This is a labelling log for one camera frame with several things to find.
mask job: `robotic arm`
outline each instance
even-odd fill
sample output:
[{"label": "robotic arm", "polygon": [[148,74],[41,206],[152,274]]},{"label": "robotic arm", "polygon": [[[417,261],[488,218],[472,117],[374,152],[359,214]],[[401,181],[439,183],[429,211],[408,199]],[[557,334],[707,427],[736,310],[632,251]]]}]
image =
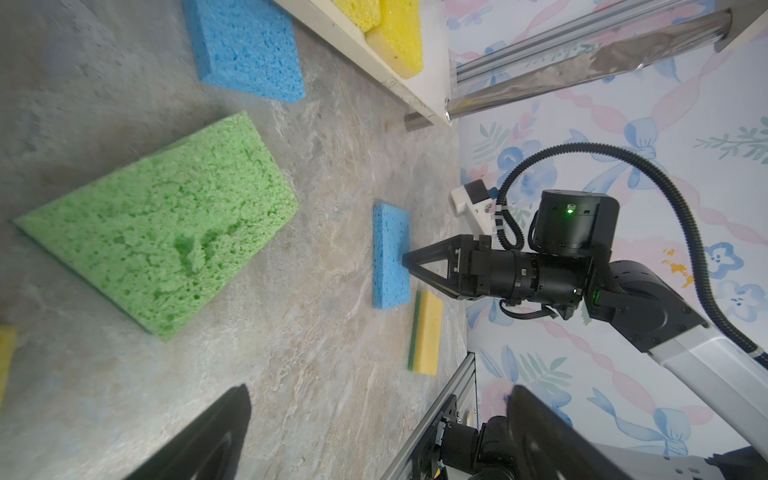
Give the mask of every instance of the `robotic arm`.
[{"label": "robotic arm", "polygon": [[[506,206],[509,187],[537,161],[575,151],[609,154],[632,164],[670,199],[712,323],[648,267],[630,260],[610,262],[619,204],[608,195],[545,190],[528,231],[533,252],[521,251],[525,241]],[[763,367],[768,359],[717,308],[709,279],[702,277],[707,275],[706,261],[693,217],[661,170],[617,147],[568,144],[518,165],[499,191],[496,212],[487,208],[491,201],[482,180],[457,190],[451,194],[454,210],[468,217],[475,235],[458,235],[407,253],[402,263],[413,276],[458,300],[497,297],[500,310],[517,319],[559,315],[567,320],[583,300],[591,318],[610,323],[636,349],[669,369],[768,458],[768,371]],[[492,248],[492,214],[506,250]],[[515,233],[515,245],[506,239],[504,222]],[[436,260],[448,261],[446,277],[424,267]],[[523,300],[540,303],[541,309],[518,313],[507,308]]]}]

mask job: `yellow sponge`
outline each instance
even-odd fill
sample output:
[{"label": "yellow sponge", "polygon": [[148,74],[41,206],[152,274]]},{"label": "yellow sponge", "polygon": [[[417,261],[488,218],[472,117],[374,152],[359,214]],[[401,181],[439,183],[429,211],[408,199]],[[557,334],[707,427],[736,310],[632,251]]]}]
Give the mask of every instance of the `yellow sponge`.
[{"label": "yellow sponge", "polygon": [[368,31],[382,22],[379,0],[333,0],[333,3],[362,31]]},{"label": "yellow sponge", "polygon": [[15,347],[16,328],[0,325],[0,406],[2,406],[2,395],[8,381],[8,370],[11,368],[11,357]]},{"label": "yellow sponge", "polygon": [[437,375],[441,328],[442,300],[432,292],[418,292],[408,370],[424,375]]},{"label": "yellow sponge", "polygon": [[380,0],[382,23],[366,33],[366,43],[396,74],[411,78],[424,69],[419,0]]}]

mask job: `sponge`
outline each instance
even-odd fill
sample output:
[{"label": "sponge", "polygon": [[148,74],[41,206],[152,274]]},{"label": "sponge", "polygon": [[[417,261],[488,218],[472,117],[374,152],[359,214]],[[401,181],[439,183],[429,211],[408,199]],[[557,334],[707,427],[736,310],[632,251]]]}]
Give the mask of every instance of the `sponge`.
[{"label": "sponge", "polygon": [[8,371],[11,368],[11,357],[16,347],[16,328],[10,325],[0,325],[0,406],[8,382]]},{"label": "sponge", "polygon": [[379,0],[333,0],[333,3],[362,31],[368,31],[382,22]]},{"label": "sponge", "polygon": [[424,375],[437,375],[441,328],[442,300],[427,290],[419,291],[416,294],[408,370]]},{"label": "sponge", "polygon": [[396,74],[411,78],[424,68],[419,0],[380,0],[382,23],[366,33],[366,43]]},{"label": "sponge", "polygon": [[297,210],[240,112],[14,222],[168,340]]},{"label": "sponge", "polygon": [[385,204],[373,209],[373,308],[411,301],[411,275],[402,256],[411,248],[410,216]]},{"label": "sponge", "polygon": [[217,87],[304,98],[290,16],[271,0],[182,0],[197,74]]}]

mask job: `wall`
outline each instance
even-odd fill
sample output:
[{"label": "wall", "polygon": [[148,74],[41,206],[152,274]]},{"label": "wall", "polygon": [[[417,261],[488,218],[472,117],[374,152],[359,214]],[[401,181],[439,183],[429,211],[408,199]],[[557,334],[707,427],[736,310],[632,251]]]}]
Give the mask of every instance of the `wall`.
[{"label": "wall", "polygon": [[[460,25],[452,31],[452,50],[461,52],[457,61],[478,51],[481,41],[467,42],[466,49],[463,42],[472,32],[490,31],[491,21],[507,41],[595,8],[575,0],[447,6],[454,15],[450,25]],[[701,12],[707,6],[699,7]],[[516,31],[499,33],[502,13]],[[472,15],[476,20],[470,21]],[[462,118],[462,183],[482,178],[488,188],[500,187],[524,157],[566,141],[638,152],[672,176],[696,214],[720,307],[747,335],[768,345],[768,216],[762,212],[768,180],[766,57],[768,31],[732,54],[701,48],[656,68]],[[700,311],[682,232],[647,178],[610,158],[586,154],[542,161],[509,195],[524,230],[541,191],[553,187],[616,197],[622,210],[612,260],[648,265]],[[503,414],[505,395],[521,383],[593,442],[702,456],[746,444],[667,370],[582,311],[567,322],[521,321],[501,314],[496,302],[480,300],[468,306],[467,322],[468,347],[481,360],[482,421]]]}]

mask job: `gray stone surface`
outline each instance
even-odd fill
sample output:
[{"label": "gray stone surface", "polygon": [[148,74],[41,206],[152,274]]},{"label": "gray stone surface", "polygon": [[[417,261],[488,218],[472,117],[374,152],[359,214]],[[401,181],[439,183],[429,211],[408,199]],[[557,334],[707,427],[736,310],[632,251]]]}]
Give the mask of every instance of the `gray stone surface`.
[{"label": "gray stone surface", "polygon": [[[296,26],[307,98],[201,84],[175,0],[0,5],[0,322],[19,329],[0,478],[122,478],[229,386],[253,400],[242,478],[376,478],[466,354],[445,302],[439,375],[407,371],[413,306],[371,307],[372,206],[412,245],[458,233],[454,132]],[[9,220],[246,109],[300,211],[169,343]]]}]

